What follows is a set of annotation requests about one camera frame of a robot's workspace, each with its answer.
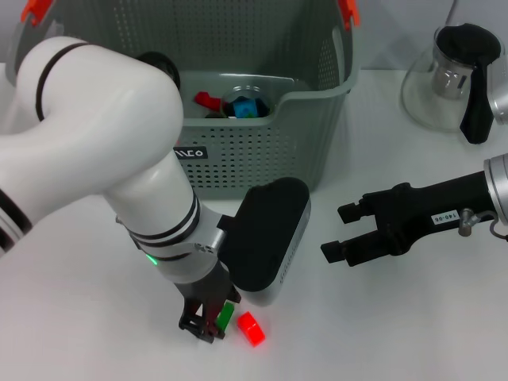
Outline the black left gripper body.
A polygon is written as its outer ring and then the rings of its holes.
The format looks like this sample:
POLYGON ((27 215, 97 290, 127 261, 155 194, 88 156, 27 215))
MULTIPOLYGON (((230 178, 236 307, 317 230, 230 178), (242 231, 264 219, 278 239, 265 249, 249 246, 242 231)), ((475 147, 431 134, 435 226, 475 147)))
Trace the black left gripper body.
POLYGON ((241 296, 220 260, 177 260, 173 282, 184 297, 183 316, 217 316, 226 301, 239 303, 241 296))

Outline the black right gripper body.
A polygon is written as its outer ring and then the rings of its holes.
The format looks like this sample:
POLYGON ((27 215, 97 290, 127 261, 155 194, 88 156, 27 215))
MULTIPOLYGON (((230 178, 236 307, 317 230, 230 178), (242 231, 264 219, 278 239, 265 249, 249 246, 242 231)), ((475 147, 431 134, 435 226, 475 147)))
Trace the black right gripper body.
POLYGON ((361 204, 375 217, 377 230, 362 252, 368 257, 398 256, 430 234, 458 229, 460 221, 440 214, 470 210, 481 222, 494 219, 495 208, 483 172, 476 172, 428 187, 401 183, 390 190, 365 194, 361 204))

